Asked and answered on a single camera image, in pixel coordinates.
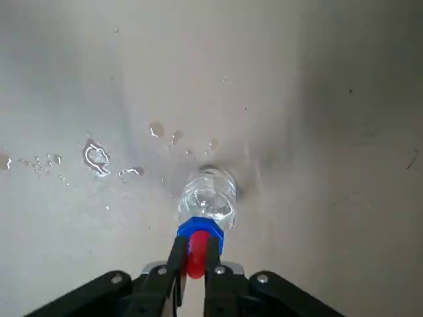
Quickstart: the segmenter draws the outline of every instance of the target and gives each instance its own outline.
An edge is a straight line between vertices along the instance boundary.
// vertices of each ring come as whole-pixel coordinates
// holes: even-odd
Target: bottle cap
[[[206,270],[206,249],[209,235],[210,233],[207,231],[197,230],[190,237],[186,270],[193,279],[201,278]]]

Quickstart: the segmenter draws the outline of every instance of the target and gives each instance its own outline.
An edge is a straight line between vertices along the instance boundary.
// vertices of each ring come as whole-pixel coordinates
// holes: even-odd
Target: screw
[[[267,275],[265,275],[265,274],[260,274],[258,277],[257,277],[257,281],[259,281],[260,283],[262,283],[262,284],[266,284],[267,282],[269,282],[269,278],[268,278],[268,276]]]
[[[164,266],[162,266],[161,268],[159,268],[159,270],[157,271],[157,273],[159,275],[164,275],[164,274],[166,274],[166,272],[167,272],[167,269]]]
[[[225,268],[223,266],[216,266],[216,268],[214,269],[214,271],[217,274],[223,274],[223,273],[225,273]]]
[[[122,274],[117,273],[114,277],[112,277],[111,281],[112,281],[113,284],[117,284],[117,283],[122,282],[123,279],[124,278],[122,277]]]

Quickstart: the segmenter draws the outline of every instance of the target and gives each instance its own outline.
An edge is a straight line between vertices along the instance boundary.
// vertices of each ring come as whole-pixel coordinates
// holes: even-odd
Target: table surface
[[[417,6],[2,1],[1,315],[166,258],[209,163],[240,187],[223,259],[347,316],[423,315]]]

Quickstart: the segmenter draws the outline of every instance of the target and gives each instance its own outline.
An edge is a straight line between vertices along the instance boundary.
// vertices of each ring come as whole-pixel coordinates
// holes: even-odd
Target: gray floor
[[[394,0],[2,1],[0,314],[165,258],[184,180],[212,162],[243,189],[226,260],[347,316],[423,315],[422,13]],[[84,163],[88,139],[109,175]],[[134,166],[143,176],[119,177]],[[201,315],[201,286],[182,316]]]

